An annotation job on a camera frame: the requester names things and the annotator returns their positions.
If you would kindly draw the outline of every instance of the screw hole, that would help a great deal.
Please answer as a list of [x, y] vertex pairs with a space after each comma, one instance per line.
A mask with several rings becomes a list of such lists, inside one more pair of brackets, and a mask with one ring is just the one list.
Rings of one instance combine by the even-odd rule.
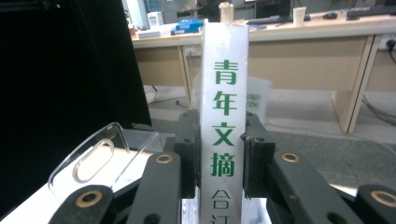
[[282, 155], [282, 159], [284, 161], [288, 161], [288, 162], [297, 162], [300, 160], [300, 158], [297, 155], [292, 154], [292, 153], [284, 153]]
[[95, 198], [96, 198], [96, 194], [90, 193], [90, 194], [87, 194], [84, 197], [82, 197], [82, 201], [84, 203], [88, 203], [88, 202], [93, 201]]
[[145, 224], [158, 224], [158, 223], [160, 223], [160, 220], [161, 220], [160, 216], [158, 216], [155, 213], [152, 213], [145, 217], [144, 223]]
[[160, 156], [157, 157], [157, 159], [155, 159], [156, 162], [162, 163], [162, 164], [168, 163], [168, 162], [170, 162], [172, 160], [173, 160], [173, 157], [171, 157], [169, 155], [166, 155], [166, 154], [165, 155], [160, 155]]
[[329, 213], [327, 219], [334, 224], [347, 224], [347, 221], [343, 217], [335, 213]]
[[371, 196], [379, 203], [396, 208], [396, 196], [384, 190], [373, 190]]

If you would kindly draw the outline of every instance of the book spine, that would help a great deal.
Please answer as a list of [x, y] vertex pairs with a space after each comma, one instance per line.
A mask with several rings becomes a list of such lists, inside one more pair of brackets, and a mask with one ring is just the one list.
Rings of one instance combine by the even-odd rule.
[[203, 37], [200, 223], [241, 223], [248, 27], [208, 23]]

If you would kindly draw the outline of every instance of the black machine frame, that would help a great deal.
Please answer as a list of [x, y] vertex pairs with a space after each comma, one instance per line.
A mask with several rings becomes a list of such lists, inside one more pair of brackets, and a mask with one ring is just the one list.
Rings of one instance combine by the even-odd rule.
[[[69, 196], [51, 223], [180, 223], [182, 198], [200, 187], [198, 112], [180, 116], [177, 135], [168, 138], [164, 152], [153, 154], [143, 176], [111, 194], [88, 186]], [[243, 189], [247, 198], [266, 198], [272, 223], [396, 223], [396, 191], [366, 185], [356, 197], [331, 187], [304, 155], [276, 148], [260, 123], [247, 113]], [[78, 206], [83, 195], [103, 192], [87, 208]], [[97, 199], [93, 195], [90, 203]]]

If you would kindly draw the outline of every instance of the box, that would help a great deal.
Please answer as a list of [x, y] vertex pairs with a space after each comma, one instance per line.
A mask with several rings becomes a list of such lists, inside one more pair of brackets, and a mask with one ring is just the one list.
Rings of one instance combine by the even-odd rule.
[[148, 24], [150, 29], [163, 25], [163, 14], [160, 11], [148, 13]]

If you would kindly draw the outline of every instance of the transparent plastic lid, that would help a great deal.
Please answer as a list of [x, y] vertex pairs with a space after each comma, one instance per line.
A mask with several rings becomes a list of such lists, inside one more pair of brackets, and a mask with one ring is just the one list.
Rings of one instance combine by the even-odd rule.
[[61, 203], [87, 185], [112, 188], [138, 152], [129, 149], [121, 126], [110, 123], [80, 144], [52, 172], [49, 190]]

